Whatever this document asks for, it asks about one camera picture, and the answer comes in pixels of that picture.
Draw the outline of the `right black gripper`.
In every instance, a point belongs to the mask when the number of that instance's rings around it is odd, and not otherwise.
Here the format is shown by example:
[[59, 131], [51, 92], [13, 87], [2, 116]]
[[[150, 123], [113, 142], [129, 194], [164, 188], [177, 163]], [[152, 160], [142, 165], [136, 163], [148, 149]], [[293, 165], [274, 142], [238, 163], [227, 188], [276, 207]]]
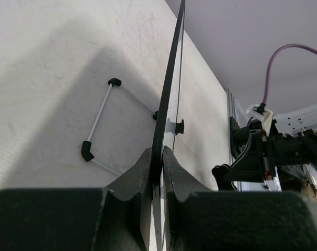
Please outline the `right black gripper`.
[[317, 171], [317, 134], [267, 136], [260, 122], [235, 132], [241, 153], [231, 167], [215, 166], [211, 172], [219, 191], [233, 191], [231, 181], [262, 182], [275, 177], [275, 168], [312, 165]]

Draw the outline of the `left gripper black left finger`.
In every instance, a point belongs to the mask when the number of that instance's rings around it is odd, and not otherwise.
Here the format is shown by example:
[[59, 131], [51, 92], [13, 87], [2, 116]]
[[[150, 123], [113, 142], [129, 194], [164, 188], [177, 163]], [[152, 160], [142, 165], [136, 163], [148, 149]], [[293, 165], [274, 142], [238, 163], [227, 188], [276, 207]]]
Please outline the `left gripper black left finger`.
[[0, 250], [148, 250], [150, 160], [104, 188], [0, 190]]

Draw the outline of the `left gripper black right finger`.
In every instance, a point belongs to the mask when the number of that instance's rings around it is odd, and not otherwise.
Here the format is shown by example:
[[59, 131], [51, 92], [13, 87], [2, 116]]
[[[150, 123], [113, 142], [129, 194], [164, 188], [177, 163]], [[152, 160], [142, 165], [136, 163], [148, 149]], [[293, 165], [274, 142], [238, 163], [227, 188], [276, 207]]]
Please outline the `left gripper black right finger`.
[[212, 191], [164, 147], [168, 250], [317, 250], [317, 206], [295, 192]]

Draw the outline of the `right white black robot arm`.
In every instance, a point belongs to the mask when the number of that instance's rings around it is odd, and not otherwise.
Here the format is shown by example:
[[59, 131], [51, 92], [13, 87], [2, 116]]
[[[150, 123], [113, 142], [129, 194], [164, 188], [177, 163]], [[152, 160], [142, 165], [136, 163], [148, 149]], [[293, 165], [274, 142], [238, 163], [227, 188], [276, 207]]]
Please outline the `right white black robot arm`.
[[219, 190], [317, 190], [317, 104], [273, 115], [265, 104], [254, 105], [244, 127], [229, 118], [232, 165], [215, 166]]

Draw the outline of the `small black-framed whiteboard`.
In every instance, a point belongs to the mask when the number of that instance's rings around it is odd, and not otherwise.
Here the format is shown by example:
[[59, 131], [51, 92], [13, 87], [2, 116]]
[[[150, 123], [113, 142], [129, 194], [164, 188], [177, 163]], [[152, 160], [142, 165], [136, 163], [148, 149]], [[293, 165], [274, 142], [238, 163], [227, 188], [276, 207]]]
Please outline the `small black-framed whiteboard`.
[[180, 2], [171, 50], [169, 53], [160, 105], [152, 144], [150, 181], [152, 183], [152, 209], [156, 249], [162, 250], [161, 176], [163, 172], [163, 148], [174, 148], [177, 123], [180, 77], [182, 71], [185, 1]]

